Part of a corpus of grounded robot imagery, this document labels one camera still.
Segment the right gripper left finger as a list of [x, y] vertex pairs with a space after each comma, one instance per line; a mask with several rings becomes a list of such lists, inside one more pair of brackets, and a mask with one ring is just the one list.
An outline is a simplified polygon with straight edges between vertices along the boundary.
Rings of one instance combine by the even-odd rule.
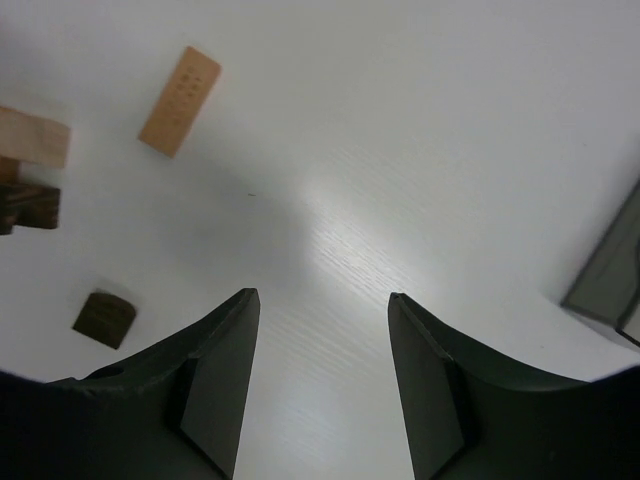
[[229, 479], [260, 318], [244, 288], [201, 320], [82, 378], [1, 376], [5, 479]]

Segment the light wood plank block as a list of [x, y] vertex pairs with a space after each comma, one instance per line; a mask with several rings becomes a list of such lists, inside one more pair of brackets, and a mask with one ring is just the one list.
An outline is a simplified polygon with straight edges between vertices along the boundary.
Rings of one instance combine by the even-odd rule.
[[187, 46], [158, 97], [138, 139], [174, 158], [222, 72], [216, 61]]

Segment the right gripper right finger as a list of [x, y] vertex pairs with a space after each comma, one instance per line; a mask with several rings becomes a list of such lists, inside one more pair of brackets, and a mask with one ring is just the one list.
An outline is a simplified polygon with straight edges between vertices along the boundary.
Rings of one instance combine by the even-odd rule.
[[581, 381], [452, 328], [394, 293], [388, 325], [418, 479], [635, 479], [639, 371]]

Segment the grey transparent plastic tray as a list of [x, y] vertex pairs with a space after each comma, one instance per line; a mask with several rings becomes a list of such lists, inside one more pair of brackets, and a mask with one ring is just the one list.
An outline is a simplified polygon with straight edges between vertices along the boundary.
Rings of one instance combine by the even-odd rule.
[[561, 307], [639, 344], [639, 186], [591, 253]]

